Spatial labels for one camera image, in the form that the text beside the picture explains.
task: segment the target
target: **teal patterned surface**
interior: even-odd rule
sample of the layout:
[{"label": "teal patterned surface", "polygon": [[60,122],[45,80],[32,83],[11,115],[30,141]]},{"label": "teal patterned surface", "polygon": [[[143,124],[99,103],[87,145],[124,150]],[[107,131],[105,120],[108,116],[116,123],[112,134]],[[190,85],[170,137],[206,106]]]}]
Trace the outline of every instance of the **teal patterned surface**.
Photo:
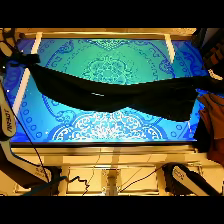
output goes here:
[{"label": "teal patterned surface", "polygon": [[[24,53],[30,53],[33,43],[34,40],[23,40],[19,47]],[[42,66],[120,85],[208,75],[201,70],[201,56],[190,42],[172,43],[175,49],[172,64],[163,40],[44,39],[38,53]],[[23,69],[9,65],[7,68],[4,86],[13,103]],[[190,128],[189,122],[169,121],[130,108],[114,113],[82,111],[42,95],[31,77],[19,118],[33,142],[191,141],[201,108],[196,101]],[[17,127],[12,142],[27,142],[21,127]]]}]

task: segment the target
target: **blue patterned fabric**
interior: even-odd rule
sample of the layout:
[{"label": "blue patterned fabric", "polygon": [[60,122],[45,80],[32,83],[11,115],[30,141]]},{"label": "blue patterned fabric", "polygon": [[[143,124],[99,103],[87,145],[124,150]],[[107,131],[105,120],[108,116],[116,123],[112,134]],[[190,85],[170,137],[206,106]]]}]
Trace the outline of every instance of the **blue patterned fabric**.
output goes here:
[{"label": "blue patterned fabric", "polygon": [[[34,40],[23,40],[19,48],[30,53],[33,43]],[[172,64],[163,40],[45,39],[38,53],[41,66],[120,85],[208,75],[201,70],[200,53],[189,41],[172,43]],[[9,65],[7,68],[4,87],[13,103],[24,70]],[[169,121],[130,108],[114,113],[87,112],[42,95],[30,77],[19,119],[33,142],[191,141],[199,120],[198,110],[202,108],[196,101],[190,128],[189,122]],[[17,127],[12,142],[27,142],[21,127]]]}]

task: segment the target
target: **black cloth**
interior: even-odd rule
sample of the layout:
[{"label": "black cloth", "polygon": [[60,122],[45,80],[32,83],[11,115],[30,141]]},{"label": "black cloth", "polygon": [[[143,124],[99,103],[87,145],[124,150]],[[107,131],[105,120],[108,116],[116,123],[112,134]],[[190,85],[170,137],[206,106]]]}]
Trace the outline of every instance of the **black cloth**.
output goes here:
[{"label": "black cloth", "polygon": [[198,149],[199,152],[202,153],[209,151],[211,145],[211,136],[209,135],[207,128],[205,127],[205,124],[201,118],[198,122],[194,139],[197,141],[193,142],[193,145]]},{"label": "black cloth", "polygon": [[197,97],[196,88],[223,91],[210,77],[161,80],[134,85],[89,81],[37,64],[27,66],[38,90],[47,97],[87,111],[114,112],[130,107],[169,120],[186,121]]}]

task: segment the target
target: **blue mandala pattern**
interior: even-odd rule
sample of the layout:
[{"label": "blue mandala pattern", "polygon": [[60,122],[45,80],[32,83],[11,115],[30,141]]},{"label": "blue mandala pattern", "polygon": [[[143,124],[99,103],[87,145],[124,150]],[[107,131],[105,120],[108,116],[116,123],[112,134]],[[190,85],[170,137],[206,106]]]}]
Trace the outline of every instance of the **blue mandala pattern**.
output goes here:
[{"label": "blue mandala pattern", "polygon": [[[24,40],[19,47],[29,53],[32,45],[32,40]],[[189,42],[173,41],[173,45],[176,51],[173,64],[165,42],[160,40],[46,39],[39,47],[39,54],[42,66],[88,80],[120,85],[208,75],[200,69],[200,54]],[[10,69],[4,85],[13,101],[23,69]],[[193,140],[200,108],[200,103],[196,102],[191,130],[188,122],[168,121],[130,108],[114,113],[87,112],[41,95],[31,77],[19,117],[34,142],[183,141]],[[18,127],[12,141],[28,139]]]}]

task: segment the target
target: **screen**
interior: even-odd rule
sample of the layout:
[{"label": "screen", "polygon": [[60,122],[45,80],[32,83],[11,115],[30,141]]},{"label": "screen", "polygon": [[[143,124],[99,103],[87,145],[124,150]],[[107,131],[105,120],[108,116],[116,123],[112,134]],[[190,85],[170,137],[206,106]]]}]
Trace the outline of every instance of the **screen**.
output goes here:
[{"label": "screen", "polygon": [[[29,54],[33,44],[33,39],[24,39],[19,48]],[[172,41],[172,45],[173,60],[165,40],[43,39],[38,54],[41,66],[110,84],[208,75],[201,69],[202,58],[190,41]],[[12,105],[23,72],[22,67],[7,65],[4,87]],[[33,142],[192,141],[198,111],[202,108],[196,100],[191,119],[186,122],[166,120],[131,108],[114,113],[83,111],[42,95],[31,74],[18,117]],[[28,142],[19,124],[12,142]]]}]

